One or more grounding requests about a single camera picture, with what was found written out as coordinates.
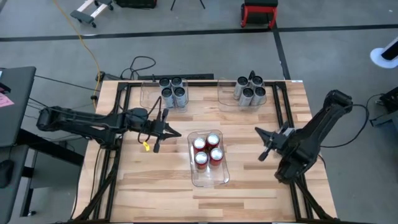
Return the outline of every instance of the gray floor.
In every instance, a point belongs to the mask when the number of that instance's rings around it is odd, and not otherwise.
[[[81,0],[58,0],[67,14]],[[96,19],[97,29],[72,22],[85,35],[175,30],[238,29],[243,0],[159,1],[156,9],[105,11]],[[353,26],[396,24],[396,0],[280,0],[279,27]],[[8,0],[0,13],[0,37],[74,35],[65,18],[49,0]],[[339,89],[365,104],[369,96],[385,93],[398,85],[397,70],[385,70],[369,59],[370,51],[396,37],[398,29],[346,30],[280,33],[290,76],[303,80],[313,113],[322,106],[325,94]],[[188,35],[87,40],[100,68],[119,75],[138,55],[154,57],[157,65],[142,75],[214,73],[216,78],[236,78],[255,70],[268,80],[282,80],[274,36],[261,34]],[[146,64],[139,61],[137,67]],[[95,64],[78,40],[0,42],[0,67],[33,65],[44,77],[93,88]],[[93,111],[92,92],[59,83],[35,79],[31,97],[47,105],[79,107]],[[371,117],[384,110],[373,103]],[[37,116],[29,108],[26,115]],[[345,116],[325,140],[334,145],[352,138],[364,121],[359,108]],[[43,133],[35,119],[26,117],[23,127],[40,136],[59,138],[68,133]],[[397,131],[387,124],[366,127],[352,144],[323,149],[331,191],[342,220],[397,223],[398,152]],[[86,142],[74,142],[84,154]],[[50,223],[67,220],[75,196],[77,167],[38,155],[32,209],[38,214],[19,218],[21,197],[17,198],[10,223]]]

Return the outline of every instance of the wooden tabletop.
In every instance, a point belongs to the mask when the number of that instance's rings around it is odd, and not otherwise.
[[[310,119],[303,83],[286,82],[295,127]],[[117,81],[103,83],[97,113],[112,110]],[[140,107],[140,88],[132,89],[129,108]],[[283,106],[282,93],[279,93]],[[288,185],[274,177],[279,155],[270,153],[265,162],[258,156],[263,142],[254,128],[278,129],[271,88],[267,103],[255,113],[225,113],[218,109],[216,87],[190,87],[186,113],[170,113],[167,121],[182,137],[160,145],[158,154],[146,152],[137,133],[124,135],[116,184],[112,222],[272,222],[293,221],[294,211]],[[192,184],[187,136],[194,131],[218,129],[223,133],[230,174],[227,184],[198,188]],[[153,147],[154,139],[149,141]],[[75,217],[90,201],[98,144],[89,142],[79,181]],[[95,190],[100,179],[104,152],[100,152]],[[305,174],[307,185],[318,203],[335,217],[335,207],[321,160]],[[298,191],[302,216],[305,210]],[[100,217],[104,217],[106,192]]]

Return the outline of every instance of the clear plastic bin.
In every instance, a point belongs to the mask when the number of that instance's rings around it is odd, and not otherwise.
[[[195,150],[193,148],[193,140],[196,138],[205,138],[210,133],[217,134],[220,137],[219,148],[223,151],[224,157],[221,164],[218,167],[213,167],[208,163],[208,166],[204,170],[198,170],[195,164]],[[188,146],[191,162],[191,173],[192,173],[192,183],[196,187],[211,187],[214,185],[220,185],[228,183],[229,172],[226,165],[226,154],[223,145],[223,134],[219,130],[206,130],[197,131],[190,133],[188,135]]]
[[[182,79],[182,88],[185,90],[185,94],[187,95],[187,102],[183,106],[177,106],[175,104],[171,107],[166,107],[164,100],[162,99],[161,109],[169,109],[170,112],[184,113],[187,111],[187,106],[189,102],[189,92],[188,92],[188,82],[186,79]],[[159,81],[143,81],[141,84],[141,96],[140,96],[140,105],[143,108],[152,109],[158,97],[162,96],[162,89],[159,86]]]
[[[224,112],[252,113],[257,111],[267,102],[267,95],[263,101],[257,106],[239,106],[239,100],[234,99],[236,82],[231,80],[220,79],[217,83],[218,108]]]

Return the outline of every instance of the yellow cable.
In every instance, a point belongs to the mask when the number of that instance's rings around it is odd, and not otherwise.
[[[80,42],[81,44],[83,44],[84,48],[90,53],[90,55],[93,57],[94,62],[97,66],[97,71],[98,71],[98,81],[97,84],[95,85],[95,90],[94,90],[94,95],[96,95],[97,92],[97,88],[98,85],[100,84],[100,75],[101,75],[101,71],[100,71],[100,66],[98,65],[97,59],[95,59],[94,54],[89,50],[89,48],[86,46],[85,42],[83,41],[83,39],[81,38],[81,35],[79,33],[79,31],[77,31],[77,29],[75,28],[75,26],[73,25],[73,23],[71,22],[71,20],[69,19],[69,17],[65,14],[65,12],[61,9],[61,7],[58,5],[57,0],[53,0],[54,4],[56,5],[56,7],[62,12],[63,16],[65,16],[65,18],[67,19],[68,23],[72,26],[72,28],[75,30],[75,32],[77,33],[77,36],[79,36]],[[93,100],[93,104],[94,104],[94,109],[96,109],[96,105],[95,105],[95,100]]]

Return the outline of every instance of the silver can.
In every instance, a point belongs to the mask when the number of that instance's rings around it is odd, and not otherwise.
[[[262,81],[262,78],[260,76],[255,76],[250,82],[250,88],[252,90],[255,90],[257,87],[262,87],[264,85],[264,82]]]
[[[244,88],[247,87],[249,80],[246,77],[239,77],[235,84],[234,99],[238,100]]]
[[[175,104],[179,108],[185,107],[187,105],[187,94],[185,93],[185,90],[181,87],[178,87],[174,89],[174,97],[175,97]]]
[[[180,77],[172,78],[172,87],[175,90],[178,87],[182,87],[182,79]]]
[[[161,89],[170,88],[171,87],[170,79],[169,78],[161,78],[159,80],[159,86],[161,87]]]
[[[242,91],[242,95],[239,99],[239,106],[249,106],[253,99],[254,91],[250,88],[245,88]]]
[[[258,105],[264,104],[265,101],[266,101],[266,89],[263,87],[257,87],[254,90],[254,96],[253,96],[253,99],[251,100],[250,105],[258,106]]]
[[[173,91],[170,88],[164,88],[162,90],[162,98],[166,108],[174,107]]]

